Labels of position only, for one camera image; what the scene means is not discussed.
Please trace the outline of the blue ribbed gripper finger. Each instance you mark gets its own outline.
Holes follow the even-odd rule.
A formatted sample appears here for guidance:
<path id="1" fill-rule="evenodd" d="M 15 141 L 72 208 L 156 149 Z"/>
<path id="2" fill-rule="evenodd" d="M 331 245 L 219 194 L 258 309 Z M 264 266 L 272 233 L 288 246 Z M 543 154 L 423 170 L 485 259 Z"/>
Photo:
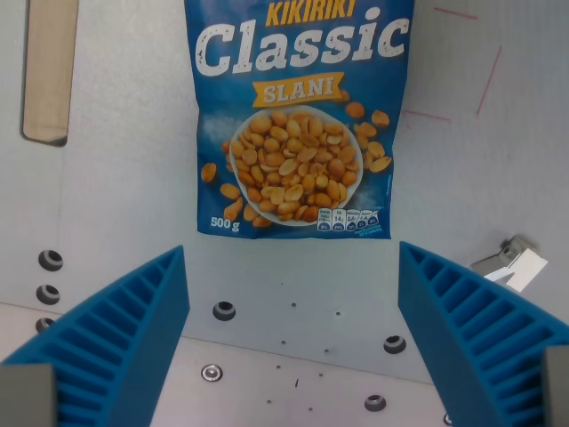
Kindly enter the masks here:
<path id="1" fill-rule="evenodd" d="M 3 360 L 48 364 L 59 426 L 148 426 L 189 313 L 182 246 L 122 276 Z"/>
<path id="2" fill-rule="evenodd" d="M 475 272 L 402 242 L 398 308 L 455 426 L 543 426 L 541 361 L 568 326 Z"/>

